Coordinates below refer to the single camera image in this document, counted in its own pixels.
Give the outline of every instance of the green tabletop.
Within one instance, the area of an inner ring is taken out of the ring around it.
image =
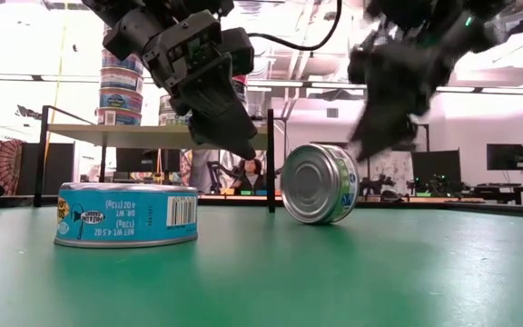
[[[0,210],[0,327],[523,327],[523,217],[199,215],[196,242],[84,250],[53,245],[54,208]]]

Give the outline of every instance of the person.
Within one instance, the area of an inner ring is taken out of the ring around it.
[[[262,162],[258,159],[240,161],[241,177],[233,182],[232,189],[236,194],[243,191],[266,191],[265,175],[262,174]]]

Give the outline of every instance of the barcode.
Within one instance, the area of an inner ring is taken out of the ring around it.
[[[169,197],[167,226],[197,223],[197,198],[194,196]]]
[[[114,113],[106,113],[106,124],[109,124],[109,125],[116,124]]]

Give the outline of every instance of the can lid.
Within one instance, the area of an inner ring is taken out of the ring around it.
[[[322,146],[296,148],[281,173],[281,197],[286,210],[303,223],[325,222],[338,202],[337,172],[336,163]]]

